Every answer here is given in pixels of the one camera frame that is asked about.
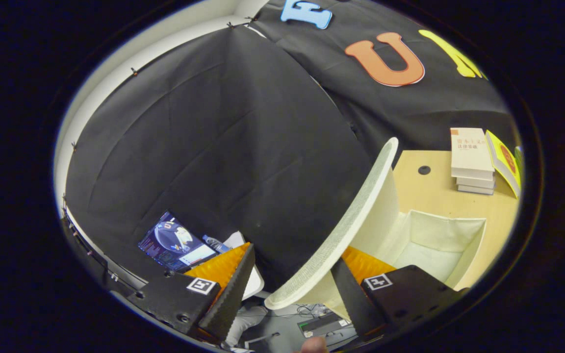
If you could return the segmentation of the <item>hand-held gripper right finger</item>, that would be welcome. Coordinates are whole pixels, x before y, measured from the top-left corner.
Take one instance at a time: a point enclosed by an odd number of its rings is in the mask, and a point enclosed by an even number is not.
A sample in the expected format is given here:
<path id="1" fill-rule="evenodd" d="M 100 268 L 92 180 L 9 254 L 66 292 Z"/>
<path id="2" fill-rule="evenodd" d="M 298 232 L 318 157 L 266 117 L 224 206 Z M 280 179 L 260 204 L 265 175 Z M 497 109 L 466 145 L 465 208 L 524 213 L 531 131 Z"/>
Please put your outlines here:
<path id="1" fill-rule="evenodd" d="M 435 319 L 464 296 L 414 264 L 396 269 L 347 247 L 331 273 L 362 339 L 393 337 Z"/>

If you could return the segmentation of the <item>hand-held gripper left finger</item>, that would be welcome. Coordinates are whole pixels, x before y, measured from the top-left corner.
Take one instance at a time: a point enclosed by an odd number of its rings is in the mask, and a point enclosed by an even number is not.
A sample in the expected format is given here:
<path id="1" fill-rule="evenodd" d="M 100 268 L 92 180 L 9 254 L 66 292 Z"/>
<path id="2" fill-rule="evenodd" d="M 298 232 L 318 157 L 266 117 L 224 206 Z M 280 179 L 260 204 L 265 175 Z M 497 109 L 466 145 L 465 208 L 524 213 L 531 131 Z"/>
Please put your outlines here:
<path id="1" fill-rule="evenodd" d="M 133 305 L 181 334 L 223 342 L 244 297 L 255 264 L 244 243 L 184 274 L 166 271 L 133 295 Z"/>

